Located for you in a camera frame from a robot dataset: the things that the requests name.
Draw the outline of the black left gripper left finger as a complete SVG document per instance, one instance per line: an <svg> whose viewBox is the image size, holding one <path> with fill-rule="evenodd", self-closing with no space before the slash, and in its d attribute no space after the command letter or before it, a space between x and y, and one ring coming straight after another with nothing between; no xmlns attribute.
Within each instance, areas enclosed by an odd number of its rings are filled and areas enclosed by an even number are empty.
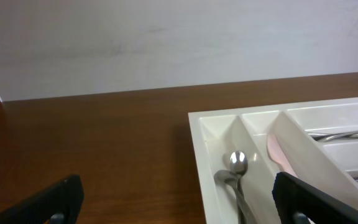
<svg viewBox="0 0 358 224"><path fill-rule="evenodd" d="M81 178L72 174L1 211L0 223L75 224L83 200Z"/></svg>

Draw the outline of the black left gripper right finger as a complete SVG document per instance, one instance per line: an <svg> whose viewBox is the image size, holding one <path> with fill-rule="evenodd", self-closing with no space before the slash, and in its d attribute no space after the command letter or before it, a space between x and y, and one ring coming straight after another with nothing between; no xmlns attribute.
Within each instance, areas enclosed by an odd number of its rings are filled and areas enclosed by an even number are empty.
<svg viewBox="0 0 358 224"><path fill-rule="evenodd" d="M279 172L272 190L282 224L358 224L358 210L287 173Z"/></svg>

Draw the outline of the white plastic knife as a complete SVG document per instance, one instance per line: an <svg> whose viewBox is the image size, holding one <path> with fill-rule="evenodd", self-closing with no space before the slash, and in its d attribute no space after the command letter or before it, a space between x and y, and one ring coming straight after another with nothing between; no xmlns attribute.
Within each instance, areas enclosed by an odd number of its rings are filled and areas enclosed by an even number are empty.
<svg viewBox="0 0 358 224"><path fill-rule="evenodd" d="M282 148L279 145L276 135L274 134L267 135L267 152L269 154L270 159L279 166L282 172L287 172L292 176L297 177L286 155L282 151Z"/></svg>

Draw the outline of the small teaspoon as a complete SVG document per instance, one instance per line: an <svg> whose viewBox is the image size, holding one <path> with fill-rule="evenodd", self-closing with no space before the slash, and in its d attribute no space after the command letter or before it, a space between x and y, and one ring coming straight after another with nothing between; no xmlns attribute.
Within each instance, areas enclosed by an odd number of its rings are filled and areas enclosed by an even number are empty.
<svg viewBox="0 0 358 224"><path fill-rule="evenodd" d="M257 221L254 214L245 201L243 193L239 190L238 176L228 170L219 170L214 174L214 178L233 189L236 197L237 210L239 212L239 222L244 224L256 224Z"/></svg>
<svg viewBox="0 0 358 224"><path fill-rule="evenodd" d="M237 189L239 193L244 196L241 185L241 177L248 170L248 161L246 155L242 151L234 151L229 158L230 171L235 173L239 180L237 181Z"/></svg>

